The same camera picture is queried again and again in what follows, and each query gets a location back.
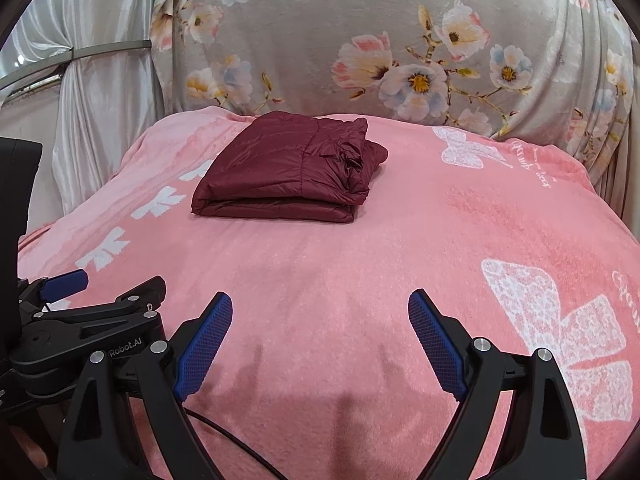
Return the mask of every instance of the black cable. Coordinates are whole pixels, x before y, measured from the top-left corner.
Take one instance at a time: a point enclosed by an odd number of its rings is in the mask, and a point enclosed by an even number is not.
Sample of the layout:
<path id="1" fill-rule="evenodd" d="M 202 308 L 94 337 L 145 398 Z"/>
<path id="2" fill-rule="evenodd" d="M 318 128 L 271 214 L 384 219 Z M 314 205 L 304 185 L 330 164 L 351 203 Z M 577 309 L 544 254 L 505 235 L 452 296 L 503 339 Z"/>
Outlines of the black cable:
<path id="1" fill-rule="evenodd" d="M 245 453 L 247 453 L 253 459 L 255 459 L 256 462 L 259 462 L 261 465 L 267 468 L 269 472 L 273 474 L 278 480 L 287 480 L 286 476 L 284 476 L 280 471 L 274 468 L 274 466 L 272 466 L 269 462 L 267 462 L 264 458 L 262 458 L 257 452 L 255 452 L 253 449 L 247 446 L 247 444 L 245 444 L 242 440 L 240 440 L 238 437 L 232 435 L 227 430 L 225 430 L 225 428 L 222 428 L 221 426 L 217 425 L 215 422 L 209 420 L 206 416 L 200 415 L 199 413 L 196 413 L 193 410 L 190 410 L 189 408 L 185 408 L 184 411 L 187 415 L 192 416 L 193 418 L 196 418 L 203 424 L 206 424 L 210 428 L 213 428 L 214 430 L 216 430 L 218 433 L 226 436 L 231 442 L 236 444 L 236 446 L 238 446 Z"/>

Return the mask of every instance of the folded jacket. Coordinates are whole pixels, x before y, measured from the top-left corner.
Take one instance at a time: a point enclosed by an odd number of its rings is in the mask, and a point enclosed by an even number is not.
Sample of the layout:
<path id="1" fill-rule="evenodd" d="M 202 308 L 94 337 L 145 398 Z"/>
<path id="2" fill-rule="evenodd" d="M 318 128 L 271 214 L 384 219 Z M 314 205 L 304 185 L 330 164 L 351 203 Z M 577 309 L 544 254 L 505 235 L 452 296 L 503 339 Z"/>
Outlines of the folded jacket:
<path id="1" fill-rule="evenodd" d="M 263 115 L 216 157 L 191 210 L 201 216 L 351 222 L 387 157 L 366 133 L 364 118 Z"/>

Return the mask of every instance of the hand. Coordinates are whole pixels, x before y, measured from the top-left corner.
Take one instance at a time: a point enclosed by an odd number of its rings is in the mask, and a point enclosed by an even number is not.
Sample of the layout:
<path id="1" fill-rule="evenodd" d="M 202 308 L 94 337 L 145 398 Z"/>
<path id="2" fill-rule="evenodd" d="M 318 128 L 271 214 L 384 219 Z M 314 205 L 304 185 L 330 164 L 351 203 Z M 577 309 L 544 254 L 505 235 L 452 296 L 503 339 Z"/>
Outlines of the hand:
<path id="1" fill-rule="evenodd" d="M 49 460 L 44 451 L 38 446 L 31 437 L 27 435 L 22 428 L 11 426 L 11 431 L 22 450 L 26 453 L 33 465 L 38 469 L 42 469 L 49 465 Z"/>

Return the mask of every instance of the pink blanket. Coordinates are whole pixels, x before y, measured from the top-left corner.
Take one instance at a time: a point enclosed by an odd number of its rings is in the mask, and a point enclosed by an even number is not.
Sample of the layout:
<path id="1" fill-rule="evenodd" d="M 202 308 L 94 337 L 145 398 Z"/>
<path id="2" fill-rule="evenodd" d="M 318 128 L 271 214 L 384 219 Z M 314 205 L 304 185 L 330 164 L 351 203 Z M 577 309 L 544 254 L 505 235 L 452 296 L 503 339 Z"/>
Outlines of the pink blanket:
<path id="1" fill-rule="evenodd" d="M 389 156 L 353 224 L 192 215 L 200 177 L 251 121 L 211 107 L 151 127 L 106 186 L 23 248 L 21 277 L 86 269 L 89 289 L 64 308 L 160 274 L 168 335 L 227 292 L 231 328 L 186 404 L 308 480 L 412 480 L 426 464 L 456 403 L 408 320 L 422 287 L 472 336 L 555 354 L 595 479 L 640 416 L 640 246 L 583 167 L 551 146 L 368 117 L 367 137 Z M 169 478 L 138 403 L 136 413 Z M 194 427 L 227 478 L 270 478 Z"/>

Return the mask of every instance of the white butterfly print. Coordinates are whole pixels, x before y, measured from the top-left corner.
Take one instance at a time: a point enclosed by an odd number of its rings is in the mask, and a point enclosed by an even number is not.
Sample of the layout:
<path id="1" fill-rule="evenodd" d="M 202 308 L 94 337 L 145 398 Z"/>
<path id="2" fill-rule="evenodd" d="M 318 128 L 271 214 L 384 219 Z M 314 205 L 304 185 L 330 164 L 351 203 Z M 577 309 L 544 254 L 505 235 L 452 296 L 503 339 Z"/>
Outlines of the white butterfly print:
<path id="1" fill-rule="evenodd" d="M 100 245 L 76 261 L 76 266 L 86 270 L 93 262 L 95 270 L 102 270 L 113 261 L 115 255 L 120 254 L 129 245 L 129 240 L 119 240 L 123 234 L 122 227 L 113 228 Z"/>
<path id="2" fill-rule="evenodd" d="M 499 260 L 484 260 L 481 267 L 529 352 L 544 347 L 554 354 L 574 404 L 586 456 L 585 420 L 628 422 L 632 416 L 629 361 L 585 366 L 594 359 L 613 357 L 626 347 L 609 300 L 601 294 L 561 318 L 558 288 L 544 270 Z"/>
<path id="3" fill-rule="evenodd" d="M 189 182 L 190 180 L 193 180 L 197 176 L 202 178 L 203 176 L 205 176 L 205 174 L 207 173 L 207 170 L 211 167 L 212 164 L 213 164 L 213 160 L 205 160 L 197 170 L 193 170 L 193 171 L 190 171 L 189 173 L 185 173 L 183 176 L 179 178 L 184 182 Z"/>
<path id="4" fill-rule="evenodd" d="M 170 186 L 163 187 L 156 197 L 151 201 L 136 209 L 131 217 L 135 220 L 140 220 L 146 216 L 147 213 L 151 213 L 158 218 L 171 209 L 172 205 L 180 203 L 180 201 L 186 197 L 186 195 L 174 195 L 176 189 Z"/>
<path id="5" fill-rule="evenodd" d="M 463 168 L 484 168 L 483 158 L 494 160 L 507 168 L 513 168 L 508 164 L 495 146 L 485 146 L 480 142 L 466 140 L 466 132 L 449 126 L 434 126 L 433 133 L 444 140 L 448 147 L 442 152 L 442 161 Z"/>

